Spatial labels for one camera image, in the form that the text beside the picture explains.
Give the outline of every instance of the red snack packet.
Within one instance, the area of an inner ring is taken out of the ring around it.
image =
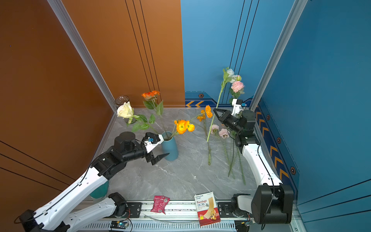
[[[155,213],[164,213],[165,214],[165,206],[169,203],[170,198],[165,196],[155,196],[153,199],[153,207],[151,212]]]

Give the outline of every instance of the blue wall panel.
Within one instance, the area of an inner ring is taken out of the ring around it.
[[[370,22],[370,1],[308,1],[264,92],[266,106],[300,173],[301,213],[370,193],[366,185],[357,186],[329,195],[329,201],[305,203],[371,178]],[[311,218],[371,209],[370,203],[369,198],[356,200]],[[357,228],[369,214],[357,215],[306,226],[308,231],[345,231],[346,227],[326,230],[325,225],[347,221]]]
[[[185,91],[206,92],[217,101],[222,69],[232,63],[237,73],[241,66],[239,74],[246,86],[242,99],[253,96],[293,2],[259,1],[257,5],[258,0],[182,0]],[[228,87],[221,103],[228,102]]]

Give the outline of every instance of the green leaf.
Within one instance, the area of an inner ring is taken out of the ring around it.
[[[138,116],[139,116],[139,119],[142,120],[143,122],[148,122],[148,121],[147,121],[147,117],[146,117],[145,115],[143,115],[143,114],[138,114]]]
[[[143,101],[143,104],[145,107],[147,107],[148,109],[150,110],[153,110],[153,105],[151,103],[149,103],[148,101]]]
[[[155,123],[155,115],[151,114],[149,123],[154,124]]]
[[[160,104],[156,107],[156,114],[158,116],[162,115],[163,112],[164,112],[164,100],[162,100]]]
[[[136,132],[141,128],[141,124],[136,123],[134,124],[133,128],[131,129],[132,132]]]
[[[150,126],[147,123],[144,123],[140,126],[141,130],[147,130]]]

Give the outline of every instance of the pink flower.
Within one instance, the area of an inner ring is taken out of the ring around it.
[[[221,129],[220,132],[219,132],[219,136],[222,137],[222,138],[229,138],[229,134],[228,134],[227,129],[225,129],[225,128]]]
[[[235,81],[232,86],[231,86],[231,89],[233,90],[233,92],[237,93],[238,91],[240,91],[241,89],[243,89],[245,86],[243,85],[242,82],[240,81]]]
[[[216,124],[213,124],[213,125],[211,126],[211,131],[212,131],[212,133],[213,133],[214,135],[217,135],[217,134],[218,134],[218,131],[219,131],[219,126],[216,125]]]
[[[211,126],[211,130],[215,130],[215,129],[219,130],[219,126],[216,125],[216,124],[213,124],[213,125]]]

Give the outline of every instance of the orange wall panel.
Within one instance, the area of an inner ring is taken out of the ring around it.
[[[165,106],[184,106],[180,0],[63,0],[114,98],[142,107],[159,90]]]

